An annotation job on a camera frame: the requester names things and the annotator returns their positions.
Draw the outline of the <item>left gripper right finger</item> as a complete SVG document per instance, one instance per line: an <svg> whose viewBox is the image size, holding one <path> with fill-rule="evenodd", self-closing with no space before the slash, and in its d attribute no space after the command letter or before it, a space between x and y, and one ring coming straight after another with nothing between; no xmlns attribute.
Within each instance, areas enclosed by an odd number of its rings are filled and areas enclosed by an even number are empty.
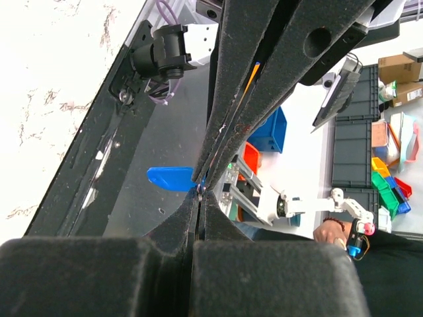
<svg viewBox="0 0 423 317"><path fill-rule="evenodd" d="M331 244L246 239L202 200L204 239L194 243L191 316L367 316L354 264Z"/></svg>

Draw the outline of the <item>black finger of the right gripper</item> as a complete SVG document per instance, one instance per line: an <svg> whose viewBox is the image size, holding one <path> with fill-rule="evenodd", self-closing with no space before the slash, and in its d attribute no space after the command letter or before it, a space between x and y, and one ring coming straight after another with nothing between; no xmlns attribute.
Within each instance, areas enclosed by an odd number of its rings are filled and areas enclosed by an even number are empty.
<svg viewBox="0 0 423 317"><path fill-rule="evenodd" d="M225 1L210 66L211 107L192 179L214 182L252 128L299 80L288 67L299 1Z"/></svg>

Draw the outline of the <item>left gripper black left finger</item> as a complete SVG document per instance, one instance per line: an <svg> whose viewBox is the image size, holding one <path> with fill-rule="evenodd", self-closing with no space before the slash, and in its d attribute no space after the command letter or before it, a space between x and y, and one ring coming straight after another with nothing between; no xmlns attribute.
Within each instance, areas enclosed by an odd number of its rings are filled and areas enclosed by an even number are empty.
<svg viewBox="0 0 423 317"><path fill-rule="evenodd" d="M1 247L2 316L187 316L198 195L141 238L25 237Z"/></svg>

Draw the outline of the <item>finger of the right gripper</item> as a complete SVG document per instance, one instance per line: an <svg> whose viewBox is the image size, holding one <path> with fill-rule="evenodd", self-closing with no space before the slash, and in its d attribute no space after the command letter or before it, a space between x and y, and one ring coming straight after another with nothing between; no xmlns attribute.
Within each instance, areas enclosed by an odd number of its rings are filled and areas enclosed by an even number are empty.
<svg viewBox="0 0 423 317"><path fill-rule="evenodd" d="M370 1L225 1L213 98L208 102L206 185L293 91Z"/></svg>

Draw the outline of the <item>blue key tag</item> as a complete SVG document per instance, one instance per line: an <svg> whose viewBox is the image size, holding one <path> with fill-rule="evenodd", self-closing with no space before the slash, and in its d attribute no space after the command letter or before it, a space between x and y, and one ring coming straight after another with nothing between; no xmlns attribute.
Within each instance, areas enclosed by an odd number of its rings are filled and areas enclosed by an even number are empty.
<svg viewBox="0 0 423 317"><path fill-rule="evenodd" d="M190 166L156 166L147 170L148 180L171 192L189 192L200 184L204 186L205 178L201 182L193 182L191 177L194 169Z"/></svg>

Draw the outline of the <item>person hand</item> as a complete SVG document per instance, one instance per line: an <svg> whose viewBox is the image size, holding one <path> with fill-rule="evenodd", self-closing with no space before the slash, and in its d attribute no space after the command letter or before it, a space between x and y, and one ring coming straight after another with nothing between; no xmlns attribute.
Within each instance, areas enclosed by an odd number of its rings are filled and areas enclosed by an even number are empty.
<svg viewBox="0 0 423 317"><path fill-rule="evenodd" d="M346 234L343 223L327 219L313 232L313 238L316 242L327 242L334 244L346 250Z"/></svg>

